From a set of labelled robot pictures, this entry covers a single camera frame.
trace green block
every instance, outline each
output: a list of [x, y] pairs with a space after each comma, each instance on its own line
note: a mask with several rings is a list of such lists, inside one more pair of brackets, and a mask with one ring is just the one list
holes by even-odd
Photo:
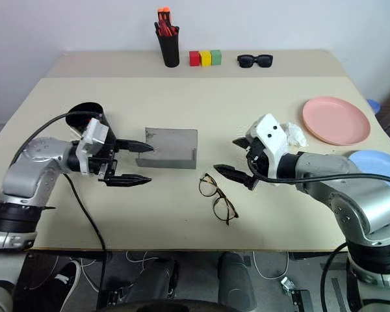
[[211, 65], [221, 65], [221, 50], [211, 50]]

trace white wall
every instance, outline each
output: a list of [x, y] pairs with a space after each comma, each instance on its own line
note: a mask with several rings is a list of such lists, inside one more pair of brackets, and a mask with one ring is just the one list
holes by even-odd
[[390, 93], [390, 0], [0, 0], [0, 123], [64, 50], [158, 49], [168, 5], [181, 49], [328, 49], [361, 93]]

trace black pen holder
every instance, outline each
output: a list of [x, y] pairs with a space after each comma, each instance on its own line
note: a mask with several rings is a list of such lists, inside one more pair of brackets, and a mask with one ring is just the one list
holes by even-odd
[[159, 36], [156, 34], [159, 44], [161, 45], [164, 64], [168, 67], [176, 67], [179, 65], [179, 44], [177, 33], [174, 36]]

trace table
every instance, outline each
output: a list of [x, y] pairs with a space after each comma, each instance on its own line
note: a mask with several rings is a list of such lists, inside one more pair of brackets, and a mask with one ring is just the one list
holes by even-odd
[[[302, 125], [303, 104], [316, 96], [336, 96], [361, 109], [371, 134], [355, 146], [332, 146], [309, 132], [302, 151], [348, 155], [376, 149], [390, 153], [383, 132], [365, 99], [327, 51], [266, 51], [269, 69], [242, 69], [235, 57], [262, 51], [223, 51], [222, 65], [166, 68], [158, 52], [66, 53], [29, 94], [0, 133], [0, 186], [20, 144], [51, 117], [85, 101], [100, 103], [118, 138], [145, 140], [145, 127], [197, 129], [196, 170], [139, 168], [136, 154], [117, 154], [117, 173], [153, 181], [132, 188], [106, 187], [96, 177], [71, 174], [85, 206], [110, 250], [332, 250], [344, 237], [332, 212], [293, 186], [260, 182], [251, 192], [214, 171], [230, 164], [247, 171], [244, 150], [231, 141], [263, 114], [280, 123]], [[76, 139], [62, 121], [43, 132]], [[226, 226], [212, 212], [213, 199], [198, 192], [210, 173], [240, 215]], [[100, 249], [99, 241], [62, 177], [38, 224], [37, 249]]]

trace yellow block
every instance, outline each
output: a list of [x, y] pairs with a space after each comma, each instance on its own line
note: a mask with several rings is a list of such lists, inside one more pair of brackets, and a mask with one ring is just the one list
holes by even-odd
[[211, 66], [211, 52], [210, 51], [200, 51], [201, 55], [201, 66]]

